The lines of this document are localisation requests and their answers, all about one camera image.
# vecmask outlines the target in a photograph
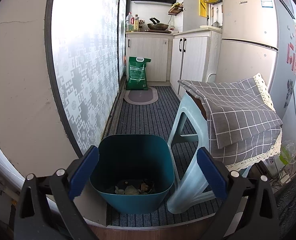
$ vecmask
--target plastic stool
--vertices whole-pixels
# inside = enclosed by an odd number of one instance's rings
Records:
[[[181,135],[187,118],[197,132],[196,134]],[[195,141],[198,141],[197,150],[201,147],[205,147],[209,150],[207,121],[202,116],[199,107],[195,104],[193,99],[188,95],[188,93],[185,93],[180,102],[168,140],[168,147],[171,153],[175,174],[175,192],[168,199],[167,206],[169,212],[173,214],[185,212],[193,205],[216,198],[212,191],[203,192],[208,186],[208,182],[197,163],[197,151],[195,152],[183,178],[181,180],[179,179],[178,170],[172,153],[172,147],[176,143]],[[251,167],[249,166],[247,169],[240,172],[243,177],[248,175],[250,168]]]

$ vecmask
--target striped carpet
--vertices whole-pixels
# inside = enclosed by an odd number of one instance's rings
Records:
[[[155,87],[158,101],[145,106],[131,105],[123,101],[117,134],[155,134],[168,141],[174,119],[179,107],[179,99],[170,87]],[[190,122],[186,122],[183,134],[195,133]],[[174,145],[172,152],[177,165],[180,179],[195,154],[197,143],[180,143]],[[121,227],[151,227],[171,225],[190,221],[210,215],[218,210],[221,201],[213,199],[189,208],[181,214],[168,211],[166,202],[173,193],[172,188],[164,201],[151,214],[126,215],[120,214],[109,204],[107,205],[107,225]]]

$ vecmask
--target frying pan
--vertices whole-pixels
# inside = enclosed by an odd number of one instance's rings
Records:
[[[151,30],[162,30],[162,31],[165,31],[169,25],[167,24],[163,24],[163,23],[160,23],[159,20],[157,20],[156,18],[150,18],[150,20],[153,22],[153,23],[148,23],[148,28],[151,29]]]

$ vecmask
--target oval floor mat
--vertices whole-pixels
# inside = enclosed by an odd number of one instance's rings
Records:
[[[149,105],[158,100],[158,92],[154,87],[148,87],[148,90],[127,90],[124,99],[132,105]]]

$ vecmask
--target plastic bottle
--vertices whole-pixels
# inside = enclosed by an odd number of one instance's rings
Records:
[[[139,17],[138,14],[135,14],[134,17],[134,32],[138,32],[139,31]]]
[[[281,144],[279,158],[284,165],[291,164],[296,160],[296,144],[293,140],[287,140]]]
[[[174,30],[174,23],[173,23],[173,20],[171,21],[171,26],[170,26],[169,30],[171,30],[171,31]]]
[[[132,16],[131,12],[126,17],[126,32],[131,32],[134,30],[134,17]]]

